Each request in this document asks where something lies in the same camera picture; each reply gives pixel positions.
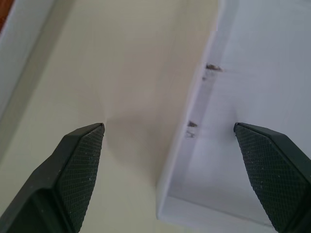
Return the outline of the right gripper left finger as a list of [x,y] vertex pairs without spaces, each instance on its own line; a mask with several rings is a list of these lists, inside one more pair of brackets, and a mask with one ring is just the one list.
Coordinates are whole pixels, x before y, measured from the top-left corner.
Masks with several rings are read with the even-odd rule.
[[79,233],[94,190],[103,123],[65,135],[0,217],[0,233]]

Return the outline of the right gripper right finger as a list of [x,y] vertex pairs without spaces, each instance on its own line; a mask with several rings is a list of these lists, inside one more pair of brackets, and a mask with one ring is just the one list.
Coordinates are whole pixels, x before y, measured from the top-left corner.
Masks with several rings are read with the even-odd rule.
[[278,233],[311,233],[311,159],[286,135],[236,123],[250,184]]

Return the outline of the white box base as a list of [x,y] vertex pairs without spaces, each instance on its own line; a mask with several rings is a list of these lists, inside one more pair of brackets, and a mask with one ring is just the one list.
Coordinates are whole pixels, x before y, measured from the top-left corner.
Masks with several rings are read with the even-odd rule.
[[276,233],[234,125],[283,133],[311,158],[311,0],[222,0],[180,119],[157,218],[205,233]]

